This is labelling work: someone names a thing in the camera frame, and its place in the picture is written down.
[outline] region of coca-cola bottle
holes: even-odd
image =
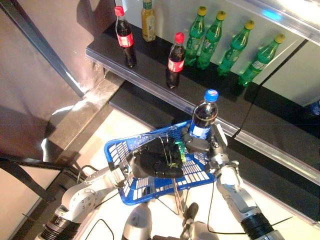
[[[176,88],[180,81],[180,72],[184,68],[185,48],[183,46],[185,35],[183,32],[177,32],[174,38],[174,44],[171,47],[168,66],[165,71],[166,85],[170,88]]]
[[[125,12],[122,6],[116,6],[114,12],[116,15],[115,32],[119,45],[123,50],[125,64],[128,67],[133,68],[137,64],[137,59],[130,24],[124,17]]]

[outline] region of pepsi bottle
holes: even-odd
[[[207,90],[204,100],[194,108],[192,122],[189,127],[189,134],[192,137],[206,139],[209,135],[210,127],[215,122],[218,114],[216,104],[218,95],[216,90]]]

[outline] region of black shelf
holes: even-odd
[[[155,129],[190,119],[190,115],[127,81],[109,103]],[[227,140],[228,155],[239,161],[243,179],[314,221],[320,221],[318,185],[246,145],[231,141],[230,137]]]
[[[217,102],[218,116],[231,125],[241,125],[257,89],[255,83],[247,88],[239,87],[236,74],[231,72],[225,78],[219,77],[217,66],[211,63],[205,71],[195,66],[185,67],[180,76],[180,86],[170,90],[166,86],[165,70],[172,44],[159,37],[146,43],[140,28],[131,25],[131,29],[137,57],[137,66],[134,68],[130,69],[124,64],[114,24],[87,47],[87,56],[188,114],[192,113],[195,104],[203,98],[206,89],[216,89],[220,94]],[[298,121],[296,113],[301,111],[301,106],[264,87],[260,91],[257,105],[252,107],[243,129],[303,161],[313,174],[320,173],[318,122],[307,125]]]

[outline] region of yellow bottle cap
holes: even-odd
[[[252,21],[252,20],[246,21],[246,23],[245,23],[245,25],[244,25],[244,27],[245,27],[246,29],[248,29],[248,30],[252,30],[252,29],[254,28],[254,26],[255,26],[255,22]]]
[[[206,15],[206,12],[207,12],[207,8],[205,6],[200,6],[198,8],[198,15],[204,16],[204,15]]]
[[[216,19],[223,21],[225,20],[226,17],[226,12],[224,11],[218,11],[218,13],[216,14]]]
[[[286,36],[280,33],[277,36],[275,36],[274,41],[278,44],[282,44],[285,38]]]

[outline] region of red bottle cap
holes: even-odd
[[[115,6],[114,12],[117,17],[125,15],[124,8],[122,6]]]
[[[177,44],[183,44],[184,43],[184,40],[185,40],[185,35],[183,32],[177,32],[175,34],[175,42]]]

